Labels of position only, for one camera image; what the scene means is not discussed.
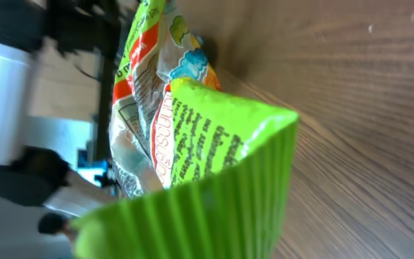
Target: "candy wrapper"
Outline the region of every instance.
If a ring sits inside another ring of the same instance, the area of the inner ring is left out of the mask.
[[[109,127],[116,178],[128,196],[172,185],[170,82],[182,77],[221,89],[174,3],[143,1],[116,73]]]
[[[149,194],[73,220],[75,258],[270,258],[298,115],[219,90],[173,3],[141,3],[116,74],[110,140],[128,195]]]
[[[75,258],[270,258],[298,115],[191,78],[174,79],[170,89],[174,186],[72,222]]]

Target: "person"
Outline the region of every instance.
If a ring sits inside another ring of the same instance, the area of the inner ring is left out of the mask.
[[[38,232],[46,235],[65,235],[70,241],[71,246],[74,246],[78,232],[70,228],[70,219],[67,217],[49,212],[46,213],[38,222]]]

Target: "cartoon illustration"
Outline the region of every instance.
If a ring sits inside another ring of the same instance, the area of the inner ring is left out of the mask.
[[[198,40],[196,39],[196,36],[194,35],[191,35],[191,44],[193,45],[194,48],[201,48]]]
[[[185,24],[185,21],[183,21],[183,17],[181,17],[181,15],[175,17],[173,19],[172,25],[170,25],[170,34],[172,35],[172,39],[175,42],[175,44],[181,47],[181,40],[188,33],[189,30]]]
[[[170,77],[191,77],[198,80],[207,65],[206,54],[201,49],[190,50],[180,60],[180,65],[170,72]]]
[[[212,89],[221,91],[220,82],[216,77],[215,71],[213,71],[213,68],[210,65],[208,65],[208,71],[206,76],[204,76],[203,83]]]

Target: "snack bag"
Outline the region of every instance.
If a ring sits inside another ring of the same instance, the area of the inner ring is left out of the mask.
[[[221,89],[174,3],[143,1],[116,73],[109,130],[116,178],[128,196],[171,187],[174,132],[169,85],[181,77]]]
[[[192,78],[172,80],[170,90],[176,186],[73,221],[75,258],[270,258],[298,115]]]

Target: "wooden table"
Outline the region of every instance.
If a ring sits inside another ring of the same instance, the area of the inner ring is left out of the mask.
[[[301,114],[275,258],[414,258],[414,1],[179,0],[226,91]]]

